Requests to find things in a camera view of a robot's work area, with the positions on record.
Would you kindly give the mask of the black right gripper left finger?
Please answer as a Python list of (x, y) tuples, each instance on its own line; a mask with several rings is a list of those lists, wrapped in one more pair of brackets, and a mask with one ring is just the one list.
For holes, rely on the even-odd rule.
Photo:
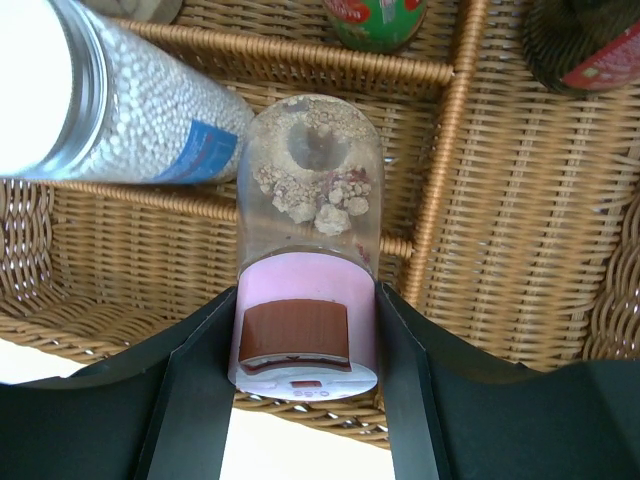
[(236, 294), (67, 378), (2, 385), (2, 478), (219, 478)]

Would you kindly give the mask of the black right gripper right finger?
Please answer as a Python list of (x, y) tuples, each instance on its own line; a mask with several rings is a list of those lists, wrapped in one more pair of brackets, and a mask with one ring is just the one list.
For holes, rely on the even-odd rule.
[(543, 373), (467, 343), (376, 287), (381, 385), (399, 479), (635, 479), (639, 364)]

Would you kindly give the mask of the pink-lid spice jar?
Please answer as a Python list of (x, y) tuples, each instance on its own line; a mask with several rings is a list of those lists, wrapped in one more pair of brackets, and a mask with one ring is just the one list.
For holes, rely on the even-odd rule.
[(313, 402), (377, 385), (384, 180), (377, 130), (344, 100), (292, 96), (251, 122), (237, 176), (237, 389)]

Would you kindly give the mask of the silver-lid jar blue label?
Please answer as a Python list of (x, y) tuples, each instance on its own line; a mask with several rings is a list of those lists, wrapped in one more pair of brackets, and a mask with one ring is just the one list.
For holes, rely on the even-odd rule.
[(42, 181), (234, 178), (253, 112), (77, 1), (1, 5), (1, 173)]

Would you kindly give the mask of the tall soy sauce bottle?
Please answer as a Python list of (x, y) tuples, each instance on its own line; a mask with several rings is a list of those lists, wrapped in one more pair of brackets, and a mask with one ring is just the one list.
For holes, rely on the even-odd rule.
[(639, 3), (535, 1), (522, 32), (524, 59), (549, 90), (583, 96), (639, 79)]

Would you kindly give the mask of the white-lid spice jar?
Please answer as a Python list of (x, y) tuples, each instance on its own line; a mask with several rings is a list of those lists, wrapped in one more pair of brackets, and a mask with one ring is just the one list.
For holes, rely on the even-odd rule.
[(183, 0), (81, 0), (91, 10), (108, 17), (170, 24), (179, 14)]

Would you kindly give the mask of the red sauce bottle green label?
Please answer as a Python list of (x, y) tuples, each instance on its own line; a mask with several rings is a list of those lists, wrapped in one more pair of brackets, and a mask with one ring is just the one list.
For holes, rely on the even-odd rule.
[(392, 53), (412, 40), (422, 25), (422, 0), (324, 0), (329, 22), (346, 47)]

